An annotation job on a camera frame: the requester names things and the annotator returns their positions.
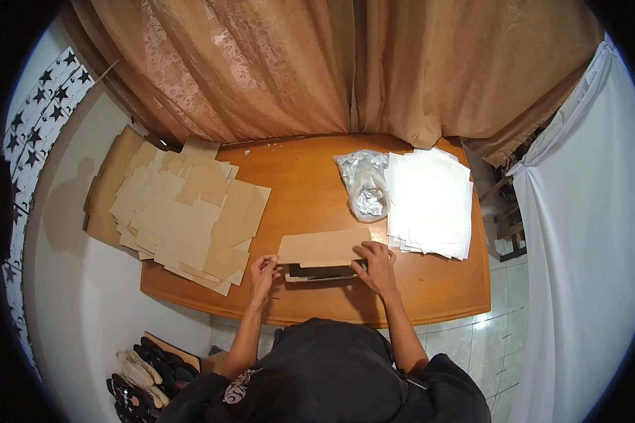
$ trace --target clear plastic bag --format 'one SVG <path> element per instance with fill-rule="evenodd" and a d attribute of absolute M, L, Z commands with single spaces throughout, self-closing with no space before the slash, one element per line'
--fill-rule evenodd
<path fill-rule="evenodd" d="M 361 149 L 345 156 L 334 156 L 348 191 L 349 204 L 357 220 L 375 222 L 388 214 L 391 202 L 383 169 L 388 154 Z"/>

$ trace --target star patterned wallpaper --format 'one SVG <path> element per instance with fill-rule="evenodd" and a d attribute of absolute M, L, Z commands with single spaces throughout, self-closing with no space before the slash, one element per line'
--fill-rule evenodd
<path fill-rule="evenodd" d="M 28 214 L 38 178 L 49 152 L 68 118 L 82 101 L 94 80 L 68 47 L 44 70 L 40 79 L 12 117 L 2 143 L 2 155 L 12 178 L 13 212 L 9 258 L 2 266 L 7 303 L 19 342 L 39 376 L 28 340 L 22 291 L 22 262 Z"/>

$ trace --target floral patterned curtain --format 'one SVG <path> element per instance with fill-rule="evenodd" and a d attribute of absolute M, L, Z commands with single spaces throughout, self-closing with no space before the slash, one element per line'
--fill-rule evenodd
<path fill-rule="evenodd" d="M 65 22 L 76 46 L 96 49 L 83 57 L 96 57 L 100 73 L 122 55 L 108 84 L 158 136 L 232 143 L 347 132 L 326 1 L 73 6 Z"/>
<path fill-rule="evenodd" d="M 565 100 L 602 29 L 581 0 L 73 0 L 66 19 L 149 130 L 184 142 L 457 136 L 503 163 Z"/>

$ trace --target white paper sheet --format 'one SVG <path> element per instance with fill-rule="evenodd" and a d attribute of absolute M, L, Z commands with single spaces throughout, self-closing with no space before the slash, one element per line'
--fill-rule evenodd
<path fill-rule="evenodd" d="M 437 148 L 390 153 L 385 170 L 392 205 L 389 245 L 401 251 L 468 257 L 473 183 L 470 169 Z"/>

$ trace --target cardboard box flap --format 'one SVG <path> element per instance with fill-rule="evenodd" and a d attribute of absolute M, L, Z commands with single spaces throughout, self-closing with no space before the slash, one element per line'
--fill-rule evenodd
<path fill-rule="evenodd" d="M 300 263 L 301 267 L 348 266 L 351 260 L 361 258 L 353 251 L 353 246 L 371 240 L 372 236 L 366 227 L 285 235 L 279 245 L 278 264 Z"/>

